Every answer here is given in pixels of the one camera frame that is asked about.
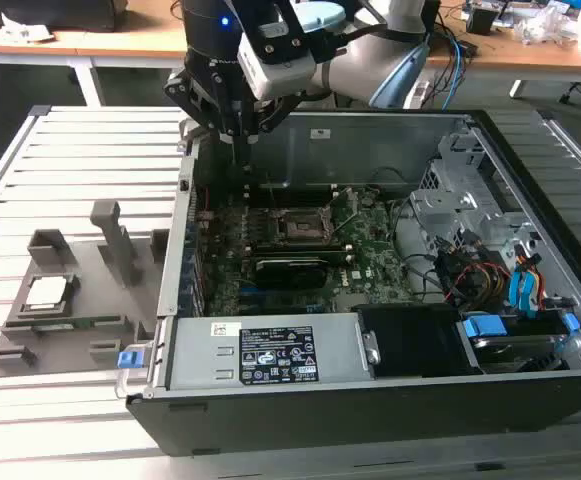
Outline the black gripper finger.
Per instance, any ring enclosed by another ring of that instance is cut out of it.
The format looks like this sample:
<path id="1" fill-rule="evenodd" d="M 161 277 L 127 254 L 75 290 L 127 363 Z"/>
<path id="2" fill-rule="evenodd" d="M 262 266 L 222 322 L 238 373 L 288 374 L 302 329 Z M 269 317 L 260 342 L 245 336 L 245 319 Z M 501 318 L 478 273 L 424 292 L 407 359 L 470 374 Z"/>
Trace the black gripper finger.
<path id="1" fill-rule="evenodd" d="M 200 71 L 182 67 L 170 76 L 164 91 L 200 127 L 229 144 L 232 163 L 243 166 L 241 102 L 232 98 L 230 80 L 230 70 L 223 67 L 203 67 Z"/>
<path id="2" fill-rule="evenodd" d="M 300 103 L 300 95 L 270 101 L 248 99 L 243 104 L 243 165 L 251 162 L 251 145 L 260 134 L 274 130 Z"/>

